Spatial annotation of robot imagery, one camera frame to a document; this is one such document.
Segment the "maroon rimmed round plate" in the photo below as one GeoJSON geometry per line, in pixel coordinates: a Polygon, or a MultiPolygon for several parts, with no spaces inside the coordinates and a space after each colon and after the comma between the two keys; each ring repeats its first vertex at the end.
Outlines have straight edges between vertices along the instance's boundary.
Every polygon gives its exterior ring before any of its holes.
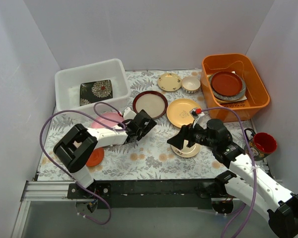
{"type": "Polygon", "coordinates": [[[144,110],[152,119],[162,117],[167,110],[167,99],[157,91],[144,91],[139,93],[133,100],[133,110],[139,113],[144,110]]]}

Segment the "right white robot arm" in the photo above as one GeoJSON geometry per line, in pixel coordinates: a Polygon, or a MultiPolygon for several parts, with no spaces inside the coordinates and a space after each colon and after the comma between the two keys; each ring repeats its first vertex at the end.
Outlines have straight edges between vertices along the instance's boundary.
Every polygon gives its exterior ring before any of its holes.
{"type": "Polygon", "coordinates": [[[254,208],[280,238],[298,235],[298,193],[295,194],[272,179],[233,142],[232,135],[219,119],[211,119],[207,127],[189,124],[181,127],[167,143],[181,150],[195,144],[210,147],[217,161],[227,167],[224,179],[215,184],[220,197],[232,195],[254,208]]]}

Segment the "large yellow round plate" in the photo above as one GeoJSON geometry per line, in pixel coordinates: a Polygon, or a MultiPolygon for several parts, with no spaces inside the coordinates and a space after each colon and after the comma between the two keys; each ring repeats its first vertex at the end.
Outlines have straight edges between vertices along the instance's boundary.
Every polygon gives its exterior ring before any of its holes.
{"type": "Polygon", "coordinates": [[[194,118],[190,111],[194,108],[201,109],[201,106],[190,99],[177,99],[167,107],[167,118],[174,126],[181,128],[183,125],[193,123],[194,118]]]}

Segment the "pink round plate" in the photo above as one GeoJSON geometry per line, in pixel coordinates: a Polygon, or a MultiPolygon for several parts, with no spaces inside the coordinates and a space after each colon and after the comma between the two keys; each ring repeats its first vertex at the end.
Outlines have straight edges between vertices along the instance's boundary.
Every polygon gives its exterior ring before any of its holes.
{"type": "MultiPolygon", "coordinates": [[[[115,112],[107,112],[107,113],[103,113],[101,114],[102,116],[105,117],[96,117],[96,120],[109,126],[109,127],[113,127],[115,125],[118,124],[118,122],[122,122],[124,120],[124,118],[119,115],[118,113],[115,112]]],[[[98,122],[93,121],[92,124],[90,125],[91,128],[105,128],[103,125],[101,125],[98,122]]]]}

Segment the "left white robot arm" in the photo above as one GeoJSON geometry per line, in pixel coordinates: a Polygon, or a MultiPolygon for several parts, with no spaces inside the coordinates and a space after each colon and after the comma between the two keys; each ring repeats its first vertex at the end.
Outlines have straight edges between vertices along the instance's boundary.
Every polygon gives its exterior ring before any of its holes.
{"type": "Polygon", "coordinates": [[[127,120],[124,127],[116,125],[110,129],[95,129],[86,128],[79,123],[63,136],[53,152],[79,184],[79,193],[84,198],[91,198],[96,187],[86,163],[92,152],[101,147],[139,141],[155,126],[156,122],[144,110],[137,113],[133,119],[127,120]]]}

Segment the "black square floral plate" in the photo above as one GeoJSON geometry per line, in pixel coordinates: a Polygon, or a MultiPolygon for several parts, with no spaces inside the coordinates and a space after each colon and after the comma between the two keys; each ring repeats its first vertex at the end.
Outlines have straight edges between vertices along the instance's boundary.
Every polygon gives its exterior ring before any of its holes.
{"type": "Polygon", "coordinates": [[[111,80],[100,80],[80,85],[79,105],[84,106],[113,98],[111,80]]]}

